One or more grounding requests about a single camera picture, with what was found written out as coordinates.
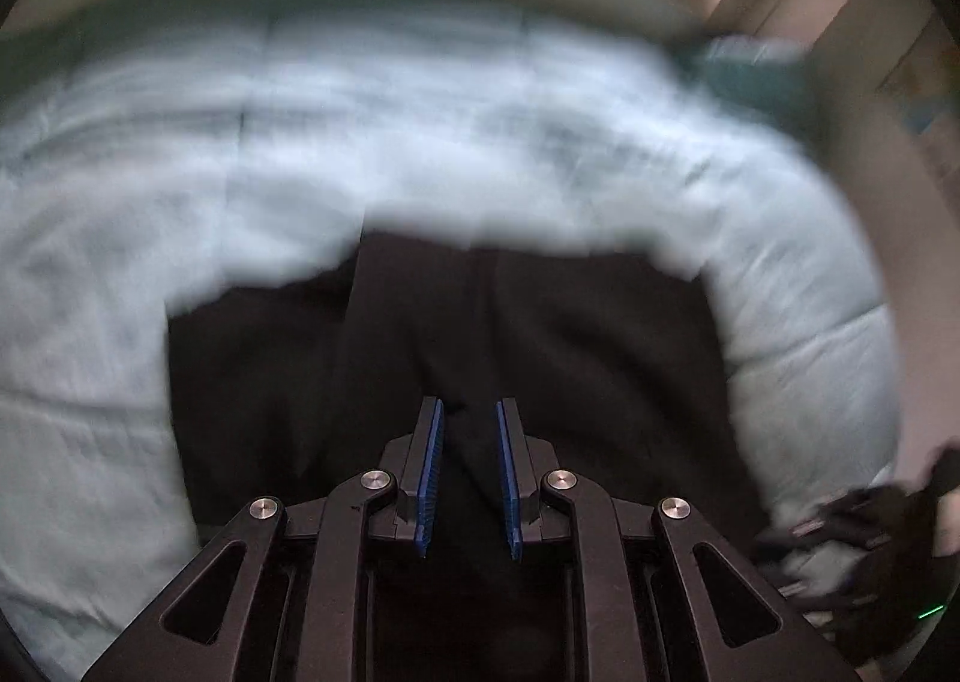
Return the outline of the black hooded jacket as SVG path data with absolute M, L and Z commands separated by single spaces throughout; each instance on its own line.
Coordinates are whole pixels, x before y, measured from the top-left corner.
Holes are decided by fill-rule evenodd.
M 374 232 L 332 271 L 236 287 L 167 322 L 172 428 L 195 523 L 295 505 L 373 466 L 446 412 L 436 529 L 379 584 L 382 680 L 556 680 L 563 579 L 512 560 L 498 400 L 576 474 L 635 503 L 681 496 L 727 539 L 768 524 L 732 428 L 699 280 L 633 253 L 557 258 Z

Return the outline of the light blue pillow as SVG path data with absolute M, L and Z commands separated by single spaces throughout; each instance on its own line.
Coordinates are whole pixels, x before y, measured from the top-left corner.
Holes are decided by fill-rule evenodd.
M 732 110 L 809 147 L 822 144 L 823 100 L 809 49 L 802 44 L 721 35 L 677 46 L 672 56 L 688 80 Z

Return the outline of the light blue quilted duvet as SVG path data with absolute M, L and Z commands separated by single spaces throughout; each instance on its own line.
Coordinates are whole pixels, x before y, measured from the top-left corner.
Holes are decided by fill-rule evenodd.
M 167 311 L 334 266 L 371 222 L 704 274 L 775 516 L 893 471 L 853 212 L 661 48 L 488 2 L 99 5 L 2 43 L 2 609 L 50 679 L 197 547 Z

